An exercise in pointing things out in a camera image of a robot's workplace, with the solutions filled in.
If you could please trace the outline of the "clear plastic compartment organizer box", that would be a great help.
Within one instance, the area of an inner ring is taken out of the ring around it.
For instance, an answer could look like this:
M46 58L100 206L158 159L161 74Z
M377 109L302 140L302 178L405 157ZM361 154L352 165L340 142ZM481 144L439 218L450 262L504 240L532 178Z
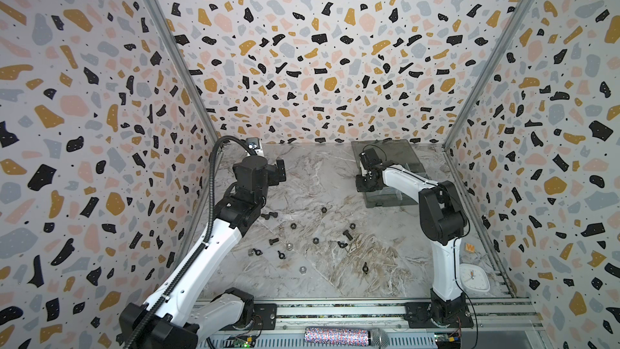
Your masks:
M373 148L383 160L384 188L363 194L367 208L411 206L418 203L418 194L413 189L422 186L428 179L426 169L406 140L356 141L351 143L355 161L360 173L359 154Z

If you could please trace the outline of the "black bolts pair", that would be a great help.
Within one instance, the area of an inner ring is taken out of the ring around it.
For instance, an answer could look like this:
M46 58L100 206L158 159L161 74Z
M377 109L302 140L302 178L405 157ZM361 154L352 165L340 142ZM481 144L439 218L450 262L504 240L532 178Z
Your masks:
M279 216L279 214L277 212L269 212L269 213L261 213L260 217L262 217L265 220L269 220L271 218L277 218Z

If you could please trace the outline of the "black hex bolt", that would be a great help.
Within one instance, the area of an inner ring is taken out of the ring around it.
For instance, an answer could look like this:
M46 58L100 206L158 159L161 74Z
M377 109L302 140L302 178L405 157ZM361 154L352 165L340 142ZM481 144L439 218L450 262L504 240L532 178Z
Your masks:
M350 234L350 232L348 230L345 230L342 232L342 234L349 240L352 241L354 238L353 236Z

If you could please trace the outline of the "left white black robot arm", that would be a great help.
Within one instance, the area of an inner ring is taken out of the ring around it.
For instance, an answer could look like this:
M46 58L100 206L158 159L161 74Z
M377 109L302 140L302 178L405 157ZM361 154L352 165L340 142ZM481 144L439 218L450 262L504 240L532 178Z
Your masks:
M245 158L234 164L236 180L218 200L216 159L228 142L240 145ZM199 309L195 303L226 255L260 217L269 188L285 181L284 161L270 164L255 137L224 136L214 144L209 165L206 228L170 277L142 305L125 307L119 324L126 348L195 348L224 328L245 334L260 324L254 297L240 289L227 289Z

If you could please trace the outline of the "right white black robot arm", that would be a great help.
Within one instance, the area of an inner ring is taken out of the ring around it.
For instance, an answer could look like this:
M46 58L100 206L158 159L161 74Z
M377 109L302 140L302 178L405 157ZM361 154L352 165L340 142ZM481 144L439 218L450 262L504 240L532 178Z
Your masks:
M374 150L362 150L358 159L358 192L391 187L418 203L421 230L430 240L434 265L429 319L437 326L449 326L468 310L460 280L460 244L468 219L455 184L426 179L393 161L382 160Z

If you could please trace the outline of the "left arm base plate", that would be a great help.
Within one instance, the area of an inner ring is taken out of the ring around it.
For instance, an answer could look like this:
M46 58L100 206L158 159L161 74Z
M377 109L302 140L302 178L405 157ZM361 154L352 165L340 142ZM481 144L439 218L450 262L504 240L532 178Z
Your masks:
M240 334L245 331L273 331L278 316L276 303L258 303L242 310L240 319L232 325L221 328L221 331L231 331Z

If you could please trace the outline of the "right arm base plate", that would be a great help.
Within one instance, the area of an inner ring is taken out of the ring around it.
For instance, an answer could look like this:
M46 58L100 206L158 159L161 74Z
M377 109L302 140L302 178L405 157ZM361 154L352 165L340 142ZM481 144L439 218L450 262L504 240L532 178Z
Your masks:
M472 317L473 314L466 305L446 309L430 301L405 303L404 320L411 329L473 328L475 323Z

